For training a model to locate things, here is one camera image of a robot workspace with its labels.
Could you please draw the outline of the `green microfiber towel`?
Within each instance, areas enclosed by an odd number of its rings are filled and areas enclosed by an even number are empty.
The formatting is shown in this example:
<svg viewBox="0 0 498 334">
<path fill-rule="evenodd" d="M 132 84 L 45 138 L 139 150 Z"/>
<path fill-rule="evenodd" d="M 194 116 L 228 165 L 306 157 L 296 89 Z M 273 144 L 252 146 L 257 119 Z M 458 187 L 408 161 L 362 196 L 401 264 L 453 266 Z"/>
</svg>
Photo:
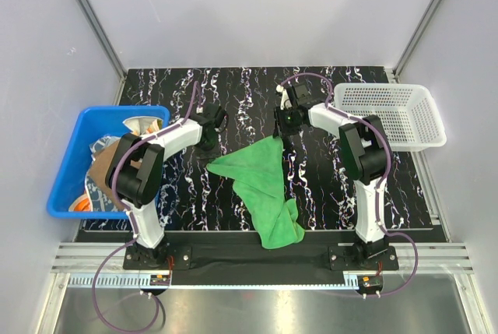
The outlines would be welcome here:
<svg viewBox="0 0 498 334">
<path fill-rule="evenodd" d="M 283 141 L 266 137 L 221 156 L 207 170 L 233 180 L 233 190 L 251 215 L 261 246 L 272 250 L 301 242 L 305 230 L 297 222 L 296 200 L 285 197 Z"/>
</svg>

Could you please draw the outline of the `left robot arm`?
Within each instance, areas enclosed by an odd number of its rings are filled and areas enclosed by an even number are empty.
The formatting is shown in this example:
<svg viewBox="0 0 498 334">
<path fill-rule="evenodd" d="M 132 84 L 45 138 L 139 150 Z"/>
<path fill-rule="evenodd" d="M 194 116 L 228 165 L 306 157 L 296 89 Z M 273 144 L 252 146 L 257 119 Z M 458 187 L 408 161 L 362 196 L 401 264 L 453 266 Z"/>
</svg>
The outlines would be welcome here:
<svg viewBox="0 0 498 334">
<path fill-rule="evenodd" d="M 141 250 L 141 260 L 150 268 L 162 267 L 168 258 L 156 210 L 163 163 L 190 146 L 201 158 L 212 159 L 219 145 L 219 134 L 225 131 L 228 121 L 222 106 L 206 104 L 193 115 L 158 131 L 143 135 L 127 133 L 119 139 L 105 183 L 124 206 L 132 225 L 133 244 Z"/>
</svg>

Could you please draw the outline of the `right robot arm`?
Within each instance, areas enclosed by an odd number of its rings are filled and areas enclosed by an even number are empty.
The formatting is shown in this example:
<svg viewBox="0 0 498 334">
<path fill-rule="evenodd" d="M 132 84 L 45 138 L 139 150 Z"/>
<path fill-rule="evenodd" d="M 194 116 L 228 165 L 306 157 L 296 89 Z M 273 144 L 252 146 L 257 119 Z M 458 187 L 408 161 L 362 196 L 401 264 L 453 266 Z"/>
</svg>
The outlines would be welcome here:
<svg viewBox="0 0 498 334">
<path fill-rule="evenodd" d="M 346 254 L 360 268 L 370 269 L 389 247 L 384 225 L 384 192 L 391 170 L 391 148 L 376 115 L 360 118 L 325 103 L 277 106 L 274 136 L 298 134 L 303 126 L 339 137 L 340 159 L 356 194 L 356 241 Z"/>
</svg>

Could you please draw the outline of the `cream orange patterned towel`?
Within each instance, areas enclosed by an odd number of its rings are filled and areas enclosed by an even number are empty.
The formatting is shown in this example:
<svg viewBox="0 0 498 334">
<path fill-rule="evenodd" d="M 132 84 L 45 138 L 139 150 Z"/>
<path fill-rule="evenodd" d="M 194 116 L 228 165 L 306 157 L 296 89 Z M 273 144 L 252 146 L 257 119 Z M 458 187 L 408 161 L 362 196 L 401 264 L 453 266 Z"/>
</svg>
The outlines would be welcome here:
<svg viewBox="0 0 498 334">
<path fill-rule="evenodd" d="M 163 120 L 151 116 L 135 116 L 123 120 L 123 125 L 133 135 L 148 135 L 163 127 Z"/>
</svg>

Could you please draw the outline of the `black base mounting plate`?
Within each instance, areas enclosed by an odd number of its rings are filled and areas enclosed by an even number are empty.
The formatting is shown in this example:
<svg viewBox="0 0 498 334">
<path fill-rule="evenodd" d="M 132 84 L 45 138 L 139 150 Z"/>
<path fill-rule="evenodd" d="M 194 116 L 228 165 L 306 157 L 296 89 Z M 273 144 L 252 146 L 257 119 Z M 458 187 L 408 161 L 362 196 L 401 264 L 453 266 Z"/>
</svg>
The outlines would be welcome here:
<svg viewBox="0 0 498 334">
<path fill-rule="evenodd" d="M 345 272 L 368 274 L 399 269 L 395 248 L 379 263 L 364 266 L 346 252 L 356 241 L 351 230 L 309 230 L 304 239 L 267 250 L 254 231 L 171 231 L 156 257 L 129 246 L 123 266 L 128 270 L 172 273 L 176 287 L 255 288 L 327 287 L 345 282 Z"/>
</svg>

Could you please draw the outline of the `blue white patterned towel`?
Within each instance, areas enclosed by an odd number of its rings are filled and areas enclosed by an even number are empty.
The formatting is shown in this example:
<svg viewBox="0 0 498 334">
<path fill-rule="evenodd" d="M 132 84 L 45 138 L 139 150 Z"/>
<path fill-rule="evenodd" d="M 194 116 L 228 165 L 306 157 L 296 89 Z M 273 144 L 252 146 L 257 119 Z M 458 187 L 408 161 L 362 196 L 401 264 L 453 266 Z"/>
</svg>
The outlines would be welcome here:
<svg viewBox="0 0 498 334">
<path fill-rule="evenodd" d="M 105 135 L 97 141 L 89 144 L 91 152 L 91 163 L 96 161 L 97 156 L 102 153 L 107 147 L 117 142 L 117 136 Z M 89 171 L 85 176 L 85 193 L 89 200 L 89 208 L 91 212 L 117 212 L 118 208 L 112 200 L 96 185 L 95 181 L 90 177 Z"/>
</svg>

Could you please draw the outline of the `blue plastic bin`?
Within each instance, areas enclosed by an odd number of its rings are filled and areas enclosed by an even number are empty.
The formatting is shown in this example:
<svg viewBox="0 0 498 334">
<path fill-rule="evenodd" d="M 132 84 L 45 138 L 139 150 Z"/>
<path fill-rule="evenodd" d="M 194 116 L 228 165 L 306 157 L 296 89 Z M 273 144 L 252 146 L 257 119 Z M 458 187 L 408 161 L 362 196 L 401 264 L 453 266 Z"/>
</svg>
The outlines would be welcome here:
<svg viewBox="0 0 498 334">
<path fill-rule="evenodd" d="M 48 213 L 67 220 L 125 220 L 123 212 L 73 212 L 70 205 L 83 193 L 85 176 L 93 162 L 89 145 L 105 135 L 122 136 L 123 124 L 135 116 L 157 117 L 168 123 L 170 112 L 163 106 L 93 106 L 80 112 L 47 201 Z"/>
</svg>

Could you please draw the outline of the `white perforated plastic basket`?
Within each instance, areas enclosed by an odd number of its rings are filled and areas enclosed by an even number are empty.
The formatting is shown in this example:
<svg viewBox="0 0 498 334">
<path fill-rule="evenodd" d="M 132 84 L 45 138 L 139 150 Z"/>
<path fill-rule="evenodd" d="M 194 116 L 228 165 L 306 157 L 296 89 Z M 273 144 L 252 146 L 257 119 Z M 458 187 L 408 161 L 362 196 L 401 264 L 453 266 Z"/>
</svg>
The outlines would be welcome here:
<svg viewBox="0 0 498 334">
<path fill-rule="evenodd" d="M 430 91 L 416 84 L 341 83 L 335 106 L 360 117 L 378 116 L 395 152 L 444 146 L 444 124 Z"/>
</svg>

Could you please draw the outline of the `aluminium frame rail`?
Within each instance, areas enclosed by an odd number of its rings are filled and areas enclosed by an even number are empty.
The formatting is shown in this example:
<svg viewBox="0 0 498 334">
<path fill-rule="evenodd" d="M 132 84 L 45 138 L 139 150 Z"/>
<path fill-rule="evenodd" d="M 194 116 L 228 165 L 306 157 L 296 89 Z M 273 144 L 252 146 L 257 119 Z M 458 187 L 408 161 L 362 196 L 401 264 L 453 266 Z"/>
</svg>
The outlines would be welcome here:
<svg viewBox="0 0 498 334">
<path fill-rule="evenodd" d="M 177 245 L 173 259 L 151 267 L 119 244 L 63 243 L 51 267 L 72 287 L 238 290 L 355 290 L 371 276 L 471 274 L 462 244 L 395 244 L 379 262 L 359 265 L 345 246 L 311 244 L 264 251 L 254 245 Z"/>
</svg>

